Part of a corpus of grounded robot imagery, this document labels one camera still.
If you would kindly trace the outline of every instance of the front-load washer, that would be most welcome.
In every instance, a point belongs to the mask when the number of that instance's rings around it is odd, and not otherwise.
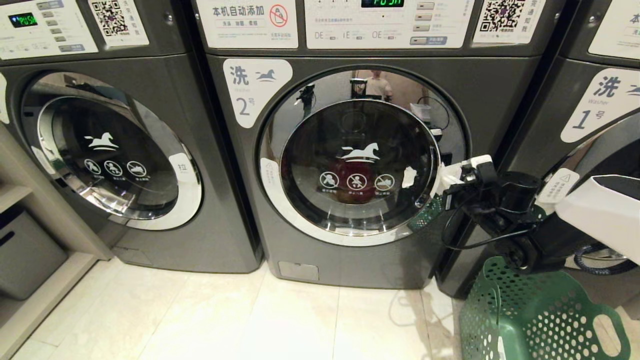
[[[178,1],[0,6],[3,122],[126,263],[255,270],[262,249]]]
[[[563,7],[194,3],[271,271],[371,288],[431,277],[438,167],[496,150]]]
[[[638,5],[580,1],[544,81],[524,104],[522,123],[506,140],[500,171],[545,180],[548,187],[539,200],[559,202],[590,176],[640,177],[640,117],[631,116],[640,111]],[[460,244],[488,238],[471,225]],[[437,273],[438,286],[450,296],[465,297],[493,254],[491,247],[459,252]]]

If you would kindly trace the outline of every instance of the shelf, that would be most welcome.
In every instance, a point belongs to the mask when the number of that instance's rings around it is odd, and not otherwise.
[[[0,360],[9,360],[20,349],[96,260],[94,255],[73,252],[27,300],[0,298]]]
[[[26,186],[0,185],[0,213],[12,207],[31,193]]]

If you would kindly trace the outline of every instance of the basket handle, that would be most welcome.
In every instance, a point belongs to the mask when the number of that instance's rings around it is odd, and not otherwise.
[[[615,356],[609,356],[604,350],[602,350],[602,343],[600,343],[600,351],[602,354],[609,359],[615,360],[628,360],[631,358],[631,344],[629,342],[629,338],[627,337],[627,332],[625,331],[625,326],[622,323],[622,319],[620,318],[620,314],[616,312],[609,306],[597,305],[593,304],[594,309],[597,309],[597,312],[601,315],[606,315],[611,319],[611,323],[613,324],[613,328],[616,330],[616,336],[620,340],[620,352]],[[600,338],[598,334],[594,334],[596,338],[598,338],[598,342],[600,342]]]

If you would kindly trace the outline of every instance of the control panel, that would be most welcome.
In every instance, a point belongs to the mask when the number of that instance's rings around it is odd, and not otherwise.
[[[0,6],[2,60],[97,52],[74,0],[34,0]]]
[[[309,49],[457,49],[474,0],[305,0]]]

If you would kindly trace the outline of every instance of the cable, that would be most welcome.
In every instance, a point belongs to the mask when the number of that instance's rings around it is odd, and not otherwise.
[[[433,99],[435,101],[438,102],[438,104],[440,104],[440,106],[442,106],[442,108],[444,109],[444,111],[447,112],[447,125],[445,125],[441,130],[446,130],[449,127],[449,123],[451,123],[451,114],[449,113],[449,109],[447,109],[446,106],[444,106],[444,104],[442,103],[442,101],[436,99],[435,97],[432,96],[423,96],[420,99],[418,99],[418,101],[416,102],[416,104],[420,104],[420,101],[422,99]]]
[[[449,245],[448,243],[445,242],[445,232],[447,230],[447,228],[450,226],[451,224],[451,220],[453,220],[454,217],[456,217],[456,215],[458,215],[458,212],[460,211],[460,209],[462,209],[462,207],[471,199],[473,199],[474,197],[477,197],[480,193],[477,192],[473,195],[471,195],[470,197],[466,198],[463,202],[460,203],[460,205],[453,211],[453,214],[451,214],[451,216],[449,217],[449,219],[447,220],[446,224],[444,225],[444,227],[442,228],[442,233],[440,235],[440,239],[442,241],[442,244],[447,247],[448,249],[451,250],[457,250],[457,251],[462,251],[462,250],[469,250],[469,249],[475,249],[481,246],[485,246],[487,244],[502,240],[502,239],[506,239],[506,238],[510,238],[512,236],[518,236],[518,235],[522,235],[522,234],[526,234],[529,231],[531,231],[531,229],[525,229],[525,230],[520,230],[520,231],[515,231],[513,233],[509,233],[509,234],[505,234],[505,235],[501,235],[498,236],[496,238],[491,238],[485,241],[480,241],[479,243],[475,243],[472,245],[467,245],[467,246],[462,246],[462,247],[455,247],[453,245]]]
[[[583,247],[582,249],[575,252],[573,261],[575,262],[576,265],[578,265],[580,269],[584,270],[585,272],[588,272],[589,274],[593,274],[593,275],[600,275],[600,276],[622,274],[630,270],[633,270],[638,266],[636,263],[634,263],[631,260],[626,260],[620,264],[610,266],[608,268],[592,268],[584,263],[584,259],[582,258],[584,254],[589,254],[591,252],[598,251],[598,250],[604,250],[606,248],[607,246],[604,245],[603,243],[597,243],[594,245]]]
[[[496,241],[498,241],[498,240],[502,240],[502,239],[510,238],[510,237],[512,237],[512,236],[517,236],[517,235],[526,234],[526,233],[528,233],[529,231],[531,231],[531,229],[520,230],[520,231],[516,231],[516,232],[514,232],[514,233],[505,234],[505,235],[502,235],[502,236],[498,236],[498,237],[496,237],[496,238],[491,238],[491,239],[489,239],[489,240],[480,241],[479,243],[475,243],[475,244],[473,244],[473,245],[467,245],[467,246],[462,246],[462,247],[455,247],[455,246],[451,246],[451,245],[449,245],[449,244],[444,244],[444,245],[445,245],[448,249],[451,249],[451,250],[458,250],[458,251],[460,251],[460,250],[469,250],[469,249],[475,249],[475,248],[480,247],[480,246],[485,246],[485,245],[487,245],[487,244],[494,243],[494,242],[496,242]]]

